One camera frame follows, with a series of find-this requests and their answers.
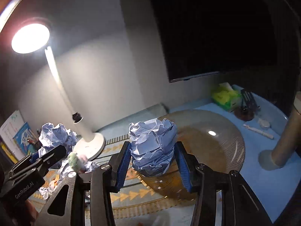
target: desk lamp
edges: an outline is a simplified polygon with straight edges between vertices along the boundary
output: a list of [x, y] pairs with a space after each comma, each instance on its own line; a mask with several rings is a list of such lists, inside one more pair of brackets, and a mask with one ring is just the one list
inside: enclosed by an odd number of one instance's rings
[[43, 20], [31, 19], [24, 23], [22, 28], [14, 35], [11, 46], [17, 53], [31, 53], [42, 47], [46, 47], [45, 54], [50, 71], [55, 79], [56, 85], [61, 93], [61, 96], [72, 114], [74, 124], [77, 131], [81, 134], [80, 139], [74, 147], [75, 152], [84, 154], [88, 160], [96, 158], [104, 148], [105, 140], [101, 133], [93, 133], [84, 123], [83, 117], [76, 112], [68, 98], [68, 95], [61, 82], [58, 69], [56, 67], [55, 59], [52, 49], [47, 45], [50, 37], [50, 32]]

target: crumpled paper ball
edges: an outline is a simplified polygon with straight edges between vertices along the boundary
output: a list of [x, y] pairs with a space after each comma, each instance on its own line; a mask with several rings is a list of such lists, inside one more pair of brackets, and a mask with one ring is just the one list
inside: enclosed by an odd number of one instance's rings
[[42, 126], [39, 140], [42, 144], [39, 149], [39, 157], [59, 145], [66, 148], [68, 155], [72, 151], [72, 146], [76, 145], [76, 132], [66, 129], [62, 123], [59, 123], [56, 127], [53, 123], [46, 123]]
[[129, 136], [133, 169], [147, 177], [164, 174], [173, 158], [177, 126], [167, 119], [131, 123]]

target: tissue box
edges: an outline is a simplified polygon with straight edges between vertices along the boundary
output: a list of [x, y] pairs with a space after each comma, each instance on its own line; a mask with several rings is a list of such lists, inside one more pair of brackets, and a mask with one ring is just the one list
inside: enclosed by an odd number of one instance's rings
[[241, 94], [233, 90], [229, 83], [221, 83], [211, 93], [212, 100], [226, 111], [233, 111], [241, 105]]

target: black screen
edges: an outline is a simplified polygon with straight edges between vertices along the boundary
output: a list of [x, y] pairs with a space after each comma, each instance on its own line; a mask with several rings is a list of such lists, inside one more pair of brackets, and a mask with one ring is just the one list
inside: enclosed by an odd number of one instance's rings
[[169, 81], [276, 64], [274, 29], [262, 0], [150, 0]]

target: lamp base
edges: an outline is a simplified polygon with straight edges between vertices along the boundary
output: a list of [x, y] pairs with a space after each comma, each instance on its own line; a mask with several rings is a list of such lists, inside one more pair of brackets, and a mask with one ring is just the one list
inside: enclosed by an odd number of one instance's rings
[[101, 153], [105, 145], [105, 139], [101, 133], [93, 134], [94, 138], [90, 142], [86, 142], [82, 138], [76, 143], [73, 149], [77, 154], [87, 156], [89, 161], [95, 159]]

